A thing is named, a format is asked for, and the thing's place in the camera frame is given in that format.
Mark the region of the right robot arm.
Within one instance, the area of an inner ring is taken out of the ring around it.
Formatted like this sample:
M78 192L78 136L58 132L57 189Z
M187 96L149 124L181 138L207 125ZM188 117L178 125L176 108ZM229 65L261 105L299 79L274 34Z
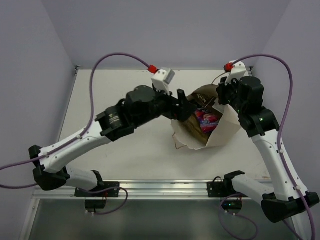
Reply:
M248 177L243 171L228 173L223 179L227 196L241 193L260 204L265 216L278 223L301 214L320 202L298 176L281 140L274 113L263 106L264 87L252 76L228 81L221 78L216 89L221 105L229 105L238 116L240 126L257 147L272 180L272 187Z

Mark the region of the brown chocolate snack bag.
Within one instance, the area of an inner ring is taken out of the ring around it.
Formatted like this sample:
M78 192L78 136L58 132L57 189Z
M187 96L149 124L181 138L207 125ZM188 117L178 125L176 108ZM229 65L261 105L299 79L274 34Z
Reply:
M196 102L200 107L212 111L216 103L217 97L213 95L207 95L202 93L192 93L193 101Z

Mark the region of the brown paper bag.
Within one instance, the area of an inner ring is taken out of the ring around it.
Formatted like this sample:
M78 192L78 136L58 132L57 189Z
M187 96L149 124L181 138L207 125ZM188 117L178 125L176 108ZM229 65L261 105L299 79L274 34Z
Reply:
M218 86L213 83L206 84L197 88L192 93L217 97L213 109L222 113L222 118L220 119L218 126L211 133L203 133L200 124L197 121L195 112L184 122L172 120L172 138L176 149L187 147L190 150L197 151L205 148L223 147L227 145L241 129L235 111L229 105L219 104L217 87ZM193 100L191 94L187 96L188 101L195 104L197 109L202 108Z

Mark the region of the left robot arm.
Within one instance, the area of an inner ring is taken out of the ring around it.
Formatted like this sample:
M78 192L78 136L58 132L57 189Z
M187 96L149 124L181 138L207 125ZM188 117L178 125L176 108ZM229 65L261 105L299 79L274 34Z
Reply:
M105 184L97 170L84 171L69 164L91 150L134 133L142 125L164 116L186 121L196 110L182 89L177 97L141 85L126 94L115 106L98 114L84 129L48 147L34 145L29 155L34 160L33 178L44 191L63 186L81 189L92 196L103 193Z

